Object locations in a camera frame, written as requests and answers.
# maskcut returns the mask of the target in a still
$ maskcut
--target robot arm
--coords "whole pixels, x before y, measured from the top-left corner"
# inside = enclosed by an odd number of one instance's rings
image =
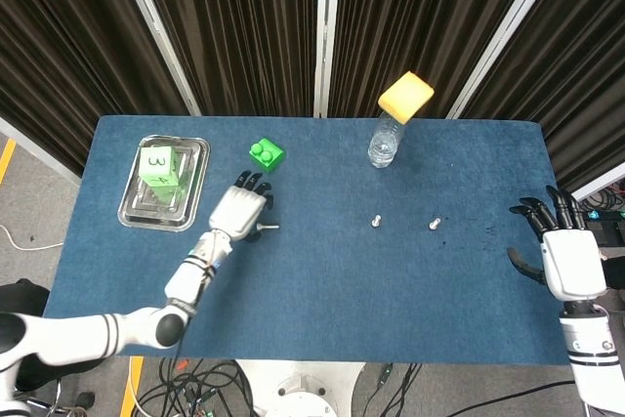
[[[0,416],[29,416],[25,404],[13,401],[21,359],[37,354],[49,365],[105,358],[130,344],[167,349],[183,337],[200,297],[230,253],[231,241],[246,237],[268,201],[268,183],[255,184],[260,173],[246,171],[231,186],[210,217],[205,232],[165,286],[163,308],[129,314],[98,314],[50,319],[0,313]]]
[[[560,324],[577,391],[584,402],[598,409],[625,414],[625,380],[608,325],[607,313],[594,300],[605,290],[599,247],[586,230],[577,201],[568,192],[547,186],[556,207],[533,197],[510,209],[524,215],[538,237],[544,271],[529,267],[509,248],[513,266],[523,275],[547,284],[563,301]]]

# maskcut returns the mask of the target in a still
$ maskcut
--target yellow sponge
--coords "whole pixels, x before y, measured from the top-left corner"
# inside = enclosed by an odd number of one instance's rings
[[[434,89],[412,72],[406,72],[382,94],[380,108],[405,124],[421,106],[428,102]]]

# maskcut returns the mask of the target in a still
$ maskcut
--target yellow block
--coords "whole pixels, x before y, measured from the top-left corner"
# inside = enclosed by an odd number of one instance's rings
[[[382,94],[380,108],[405,124],[434,94],[434,88],[412,72],[406,72]]]
[[[133,381],[126,381],[126,391],[124,393],[124,400],[121,404],[121,411],[119,417],[130,417],[133,409],[135,408],[135,400],[133,399],[132,391],[130,387],[133,387],[135,393],[139,389],[139,381],[141,380],[141,369],[144,366],[144,358],[142,356],[133,356],[131,358],[131,368],[133,369]]]
[[[2,184],[4,175],[7,172],[7,168],[9,168],[9,162],[11,161],[11,157],[13,156],[13,150],[15,149],[16,141],[14,141],[13,139],[9,139],[7,141],[7,144],[4,146],[2,156],[0,156],[0,185]]]

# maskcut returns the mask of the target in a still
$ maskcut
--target green toy block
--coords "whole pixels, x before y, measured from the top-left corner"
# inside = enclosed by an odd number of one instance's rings
[[[268,173],[277,167],[284,155],[284,150],[269,139],[260,139],[250,148],[252,159]]]
[[[180,157],[170,146],[147,146],[139,155],[139,177],[151,188],[176,187]]]

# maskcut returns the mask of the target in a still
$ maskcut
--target plastic water bottle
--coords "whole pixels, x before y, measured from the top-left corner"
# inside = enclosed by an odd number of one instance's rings
[[[376,168],[386,168],[391,164],[403,137],[405,126],[390,114],[383,112],[369,144],[369,159]]]

